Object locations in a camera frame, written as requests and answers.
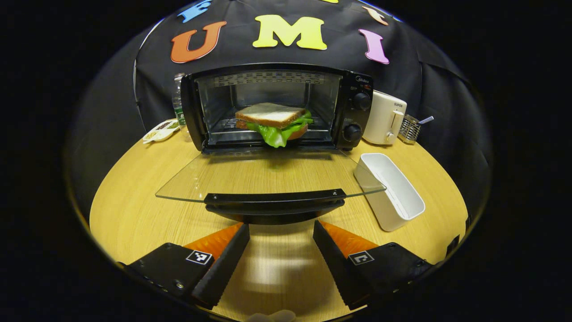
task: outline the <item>metal wire basket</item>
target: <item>metal wire basket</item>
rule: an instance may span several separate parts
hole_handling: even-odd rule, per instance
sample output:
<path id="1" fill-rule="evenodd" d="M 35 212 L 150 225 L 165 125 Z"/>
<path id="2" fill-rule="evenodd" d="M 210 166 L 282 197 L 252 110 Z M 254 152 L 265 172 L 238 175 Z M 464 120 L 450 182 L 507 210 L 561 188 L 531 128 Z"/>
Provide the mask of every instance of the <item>metal wire basket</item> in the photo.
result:
<path id="1" fill-rule="evenodd" d="M 403 143 L 415 144 L 419 136 L 419 131 L 421 130 L 421 125 L 418 123 L 418 119 L 411 115 L 405 115 L 397 137 L 403 141 Z"/>

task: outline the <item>letter m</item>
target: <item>letter m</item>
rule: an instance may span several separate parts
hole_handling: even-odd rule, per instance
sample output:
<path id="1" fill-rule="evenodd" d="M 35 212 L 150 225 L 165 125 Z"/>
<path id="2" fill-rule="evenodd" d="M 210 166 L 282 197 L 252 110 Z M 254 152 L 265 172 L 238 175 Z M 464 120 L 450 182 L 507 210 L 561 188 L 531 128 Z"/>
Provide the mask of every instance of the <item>letter m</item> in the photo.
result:
<path id="1" fill-rule="evenodd" d="M 275 47 L 278 44 L 278 41 L 274 40 L 276 34 L 286 46 L 290 46 L 298 35 L 301 35 L 296 42 L 299 47 L 318 50 L 328 48 L 321 38 L 321 25 L 324 21 L 318 18 L 301 17 L 292 26 L 276 14 L 260 15 L 255 19 L 260 21 L 260 35 L 258 40 L 252 43 L 254 47 Z"/>

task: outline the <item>oven door handle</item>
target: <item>oven door handle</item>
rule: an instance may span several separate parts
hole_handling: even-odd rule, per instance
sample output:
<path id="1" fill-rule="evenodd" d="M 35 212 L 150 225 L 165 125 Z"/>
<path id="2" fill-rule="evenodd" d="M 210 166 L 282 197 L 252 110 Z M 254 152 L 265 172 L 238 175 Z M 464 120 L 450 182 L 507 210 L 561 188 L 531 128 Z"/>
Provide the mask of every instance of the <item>oven door handle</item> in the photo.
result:
<path id="1" fill-rule="evenodd" d="M 255 225 L 286 225 L 317 218 L 345 204 L 342 189 L 281 194 L 207 194 L 206 209 Z"/>

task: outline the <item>white bread slice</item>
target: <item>white bread slice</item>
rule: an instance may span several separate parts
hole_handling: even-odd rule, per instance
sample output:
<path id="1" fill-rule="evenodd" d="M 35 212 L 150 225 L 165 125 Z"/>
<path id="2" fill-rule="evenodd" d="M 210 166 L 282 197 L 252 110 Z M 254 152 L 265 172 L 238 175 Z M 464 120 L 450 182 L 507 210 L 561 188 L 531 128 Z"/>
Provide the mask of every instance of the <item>white bread slice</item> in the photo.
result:
<path id="1" fill-rule="evenodd" d="M 246 121 L 238 120 L 236 122 L 236 128 L 248 129 Z M 301 129 L 299 129 L 298 131 L 290 134 L 288 141 L 298 139 L 299 137 L 303 136 L 304 133 L 306 133 L 307 131 L 308 131 L 308 125 L 306 124 Z"/>
<path id="2" fill-rule="evenodd" d="M 269 127 L 285 128 L 306 113 L 304 108 L 258 103 L 235 113 L 235 118 Z"/>

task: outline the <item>water bottle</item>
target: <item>water bottle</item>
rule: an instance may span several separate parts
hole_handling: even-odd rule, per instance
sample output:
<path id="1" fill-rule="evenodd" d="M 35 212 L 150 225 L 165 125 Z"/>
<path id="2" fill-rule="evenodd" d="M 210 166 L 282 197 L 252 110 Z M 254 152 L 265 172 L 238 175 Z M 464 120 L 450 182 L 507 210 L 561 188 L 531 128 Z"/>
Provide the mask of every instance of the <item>water bottle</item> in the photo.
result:
<path id="1" fill-rule="evenodd" d="M 181 104 L 181 79 L 185 76 L 185 73 L 179 73 L 175 75 L 175 87 L 173 91 L 173 108 L 175 110 L 175 115 L 177 116 L 177 121 L 179 123 L 179 127 L 181 128 L 181 132 L 184 136 L 190 137 L 189 131 L 186 128 L 186 121 L 185 116 L 182 113 L 182 104 Z"/>

